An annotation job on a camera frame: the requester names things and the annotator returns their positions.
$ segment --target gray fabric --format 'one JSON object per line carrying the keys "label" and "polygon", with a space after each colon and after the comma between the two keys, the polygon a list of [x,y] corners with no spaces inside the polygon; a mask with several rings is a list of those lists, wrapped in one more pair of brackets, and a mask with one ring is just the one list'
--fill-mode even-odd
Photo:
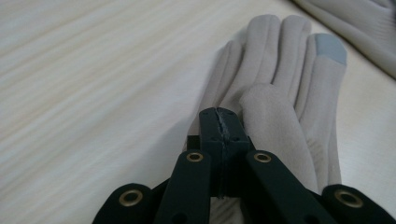
{"label": "gray fabric", "polygon": [[306,188],[318,192],[316,169],[303,130],[280,88],[253,85],[239,103],[246,132],[256,148],[276,154]]}
{"label": "gray fabric", "polygon": [[[221,106],[237,113],[256,148],[275,153],[306,188],[320,192],[341,181],[335,111],[346,52],[332,35],[309,33],[302,17],[254,18],[246,50],[235,41],[224,48],[200,110]],[[198,134],[197,121],[189,134]],[[230,202],[226,214],[216,211]],[[236,204],[212,200],[211,223],[240,220]]]}
{"label": "gray fabric", "polygon": [[293,0],[396,78],[396,10],[390,0]]}

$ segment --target gray glove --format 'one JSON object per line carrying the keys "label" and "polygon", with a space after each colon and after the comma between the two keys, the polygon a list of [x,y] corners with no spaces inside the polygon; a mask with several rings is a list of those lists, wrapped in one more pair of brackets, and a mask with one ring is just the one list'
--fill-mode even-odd
{"label": "gray glove", "polygon": [[293,0],[396,78],[395,0]]}
{"label": "gray glove", "polygon": [[[319,192],[341,182],[335,111],[346,51],[332,35],[309,33],[310,22],[301,17],[282,24],[272,15],[254,18],[245,52],[235,41],[225,47],[200,110],[235,112],[256,148],[275,153],[306,188]],[[190,134],[198,134],[197,119]],[[212,222],[236,214],[216,213],[216,203]]]}

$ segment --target screw hole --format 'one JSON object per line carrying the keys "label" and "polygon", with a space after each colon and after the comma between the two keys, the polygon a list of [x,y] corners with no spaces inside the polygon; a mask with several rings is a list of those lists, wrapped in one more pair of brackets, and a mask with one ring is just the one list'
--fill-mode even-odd
{"label": "screw hole", "polygon": [[172,217],[172,223],[174,224],[187,223],[187,216],[184,213],[177,213]]}
{"label": "screw hole", "polygon": [[143,199],[143,193],[138,189],[130,189],[123,192],[119,198],[119,202],[122,206],[130,207],[134,206]]}
{"label": "screw hole", "polygon": [[193,161],[193,162],[201,161],[203,158],[204,158],[204,155],[202,155],[201,153],[197,153],[197,152],[192,152],[187,155],[187,160]]}
{"label": "screw hole", "polygon": [[254,155],[254,159],[260,162],[269,162],[271,160],[271,157],[264,153],[256,153]]}
{"label": "screw hole", "polygon": [[338,189],[334,193],[334,196],[340,203],[343,203],[346,206],[353,208],[360,208],[363,206],[361,198],[344,189]]}

